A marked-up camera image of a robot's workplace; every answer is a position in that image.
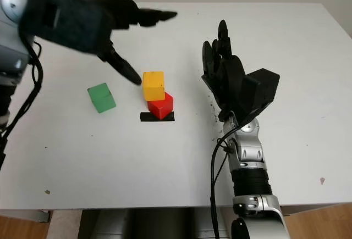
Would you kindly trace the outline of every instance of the yellow cube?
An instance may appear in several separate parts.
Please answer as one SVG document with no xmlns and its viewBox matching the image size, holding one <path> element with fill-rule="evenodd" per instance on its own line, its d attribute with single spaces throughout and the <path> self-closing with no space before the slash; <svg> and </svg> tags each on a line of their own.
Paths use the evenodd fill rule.
<svg viewBox="0 0 352 239">
<path fill-rule="evenodd" d="M 164 72 L 143 73 L 143 93 L 147 102 L 165 100 Z"/>
</svg>

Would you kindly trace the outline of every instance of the black tape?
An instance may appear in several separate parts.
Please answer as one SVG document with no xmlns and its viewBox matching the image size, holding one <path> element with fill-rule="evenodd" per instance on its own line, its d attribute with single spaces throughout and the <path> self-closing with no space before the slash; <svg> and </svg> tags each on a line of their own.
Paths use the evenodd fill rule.
<svg viewBox="0 0 352 239">
<path fill-rule="evenodd" d="M 175 120 L 174 112 L 171 112 L 163 120 L 160 120 L 158 117 L 152 113 L 141 113 L 140 114 L 141 122 L 171 122 Z"/>
</svg>

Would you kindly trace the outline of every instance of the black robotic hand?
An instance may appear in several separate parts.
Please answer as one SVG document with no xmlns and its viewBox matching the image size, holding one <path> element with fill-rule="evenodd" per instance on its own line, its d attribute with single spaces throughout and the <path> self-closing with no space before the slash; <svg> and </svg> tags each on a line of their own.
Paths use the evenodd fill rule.
<svg viewBox="0 0 352 239">
<path fill-rule="evenodd" d="M 140 9 L 133 0 L 27 0 L 19 30 L 84 53 L 97 55 L 131 82 L 141 79 L 110 41 L 112 30 L 154 26 L 176 12 Z"/>
<path fill-rule="evenodd" d="M 273 100 L 280 76 L 266 69 L 245 74 L 241 60 L 232 55 L 226 22 L 218 29 L 212 46 L 203 44 L 204 82 L 214 94 L 224 122 L 231 113 L 244 126 L 259 115 Z"/>
</svg>

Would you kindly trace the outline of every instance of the green cube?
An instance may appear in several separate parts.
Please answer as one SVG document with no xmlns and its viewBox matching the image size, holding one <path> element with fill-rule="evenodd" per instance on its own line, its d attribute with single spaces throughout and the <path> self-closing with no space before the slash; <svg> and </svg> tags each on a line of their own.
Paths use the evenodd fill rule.
<svg viewBox="0 0 352 239">
<path fill-rule="evenodd" d="M 97 109 L 98 113 L 103 113 L 116 107 L 114 98 L 111 95 L 107 84 L 99 84 L 88 89 L 88 94 Z"/>
</svg>

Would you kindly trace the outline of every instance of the wooden floor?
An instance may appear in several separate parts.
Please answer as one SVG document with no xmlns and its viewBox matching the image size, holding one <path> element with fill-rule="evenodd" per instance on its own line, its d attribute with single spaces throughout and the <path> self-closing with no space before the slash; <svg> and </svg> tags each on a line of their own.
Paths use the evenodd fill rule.
<svg viewBox="0 0 352 239">
<path fill-rule="evenodd" d="M 0 216 L 0 239 L 45 239 L 49 223 L 35 223 Z"/>
<path fill-rule="evenodd" d="M 352 238 L 352 204 L 299 213 L 285 220 L 291 239 Z"/>
<path fill-rule="evenodd" d="M 291 239 L 352 239 L 352 204 L 285 217 Z M 0 217 L 0 239 L 45 239 L 49 224 Z"/>
</svg>

